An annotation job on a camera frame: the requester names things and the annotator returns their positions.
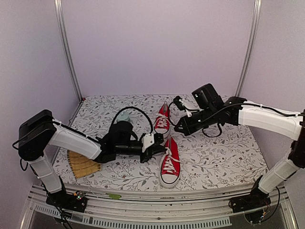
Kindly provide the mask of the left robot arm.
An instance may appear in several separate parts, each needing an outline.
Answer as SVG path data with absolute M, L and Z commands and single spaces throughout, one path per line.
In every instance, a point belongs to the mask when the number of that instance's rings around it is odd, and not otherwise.
M 79 153 L 94 162 L 114 161 L 117 155 L 139 156 L 141 163 L 166 151 L 162 134 L 148 133 L 137 137 L 127 121 L 112 122 L 103 138 L 92 138 L 53 118 L 50 110 L 42 110 L 19 127 L 19 138 L 12 144 L 26 161 L 60 207 L 67 207 L 71 197 L 44 154 L 46 146 L 57 146 Z

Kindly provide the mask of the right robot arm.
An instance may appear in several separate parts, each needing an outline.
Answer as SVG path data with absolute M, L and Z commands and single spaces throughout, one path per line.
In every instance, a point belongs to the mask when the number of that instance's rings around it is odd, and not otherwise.
M 272 168 L 255 182 L 246 203 L 258 207 L 278 185 L 305 167 L 305 113 L 287 111 L 255 103 L 246 98 L 232 96 L 226 101 L 208 83 L 192 92 L 197 104 L 190 107 L 180 96 L 174 98 L 176 107 L 185 111 L 174 129 L 185 136 L 203 131 L 211 125 L 247 126 L 251 130 L 269 132 L 292 144 Z

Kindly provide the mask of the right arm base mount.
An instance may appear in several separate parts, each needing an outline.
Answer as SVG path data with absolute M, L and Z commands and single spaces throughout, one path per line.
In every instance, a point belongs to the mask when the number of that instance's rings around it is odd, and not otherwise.
M 265 194 L 258 188 L 251 190 L 247 195 L 233 197 L 229 200 L 228 206 L 233 213 L 252 210 L 271 204 L 268 194 Z

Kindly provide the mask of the red sneaker with laces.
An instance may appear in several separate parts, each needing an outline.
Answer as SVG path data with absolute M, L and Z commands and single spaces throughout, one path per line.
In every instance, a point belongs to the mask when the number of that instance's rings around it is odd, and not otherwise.
M 169 122 L 170 111 L 167 102 L 164 102 L 161 106 L 154 122 L 154 131 L 158 134 L 162 134 L 164 138 L 167 138 L 170 132 Z

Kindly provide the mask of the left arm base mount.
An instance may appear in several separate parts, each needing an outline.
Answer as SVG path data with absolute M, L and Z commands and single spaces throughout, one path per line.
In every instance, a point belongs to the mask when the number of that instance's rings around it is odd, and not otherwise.
M 88 199 L 86 197 L 78 198 L 74 194 L 68 194 L 66 191 L 48 193 L 46 203 L 58 208 L 72 210 L 84 213 L 87 207 Z

